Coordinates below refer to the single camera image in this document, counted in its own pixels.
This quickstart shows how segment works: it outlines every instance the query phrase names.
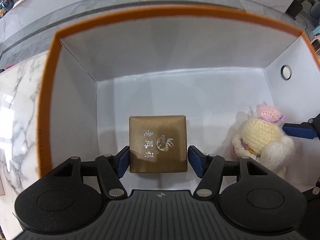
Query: gray tile floor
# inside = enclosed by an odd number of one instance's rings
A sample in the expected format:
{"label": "gray tile floor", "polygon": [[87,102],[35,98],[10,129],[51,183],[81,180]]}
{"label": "gray tile floor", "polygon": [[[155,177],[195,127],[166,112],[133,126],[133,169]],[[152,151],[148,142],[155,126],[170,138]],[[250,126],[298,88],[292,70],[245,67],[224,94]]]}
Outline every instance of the gray tile floor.
{"label": "gray tile floor", "polygon": [[305,17],[298,16],[294,21],[286,14],[248,0],[84,0],[34,21],[0,44],[0,69],[48,50],[53,34],[65,26],[117,8],[168,3],[205,3],[246,10],[306,30],[312,38],[313,25]]}

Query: purple yarn trim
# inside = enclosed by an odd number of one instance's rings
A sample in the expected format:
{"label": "purple yarn trim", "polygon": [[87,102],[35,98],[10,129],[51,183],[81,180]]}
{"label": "purple yarn trim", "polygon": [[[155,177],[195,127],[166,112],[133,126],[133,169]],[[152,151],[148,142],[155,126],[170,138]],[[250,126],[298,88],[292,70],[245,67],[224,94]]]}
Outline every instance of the purple yarn trim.
{"label": "purple yarn trim", "polygon": [[272,120],[269,120],[269,119],[266,119],[266,118],[262,118],[262,117],[261,117],[261,119],[262,119],[263,121],[270,122],[270,123],[281,123],[281,122],[284,121],[285,117],[284,117],[284,115],[283,115],[283,116],[281,116],[280,119],[277,120],[277,121],[272,121]]}

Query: ribbed black surface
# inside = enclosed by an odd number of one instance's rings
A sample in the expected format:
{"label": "ribbed black surface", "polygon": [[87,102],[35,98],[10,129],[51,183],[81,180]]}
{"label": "ribbed black surface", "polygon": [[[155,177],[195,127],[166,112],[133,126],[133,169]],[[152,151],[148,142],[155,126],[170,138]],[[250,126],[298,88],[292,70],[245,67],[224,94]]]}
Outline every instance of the ribbed black surface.
{"label": "ribbed black surface", "polygon": [[211,202],[192,198],[189,191],[135,190],[125,200],[112,201],[92,224],[79,231],[45,236],[25,231],[17,240],[300,240],[296,232],[257,236],[228,224]]}

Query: crochet toy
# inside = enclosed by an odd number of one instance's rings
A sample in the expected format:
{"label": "crochet toy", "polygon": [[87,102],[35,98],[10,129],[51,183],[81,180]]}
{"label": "crochet toy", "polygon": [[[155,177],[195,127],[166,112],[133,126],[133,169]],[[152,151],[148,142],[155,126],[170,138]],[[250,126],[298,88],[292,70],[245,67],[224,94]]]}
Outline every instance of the crochet toy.
{"label": "crochet toy", "polygon": [[248,120],[241,134],[234,136],[232,153],[237,158],[249,156],[283,178],[293,153],[292,139],[277,125],[284,116],[267,105],[258,105],[257,113],[259,117]]}

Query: yellow knitted body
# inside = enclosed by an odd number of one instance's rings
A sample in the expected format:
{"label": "yellow knitted body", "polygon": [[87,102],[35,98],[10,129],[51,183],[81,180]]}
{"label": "yellow knitted body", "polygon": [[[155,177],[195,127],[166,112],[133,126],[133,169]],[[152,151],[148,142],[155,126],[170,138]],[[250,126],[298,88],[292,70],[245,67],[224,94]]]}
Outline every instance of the yellow knitted body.
{"label": "yellow knitted body", "polygon": [[241,137],[257,155],[261,155],[270,142],[280,141],[280,128],[260,118],[251,118],[242,129]]}

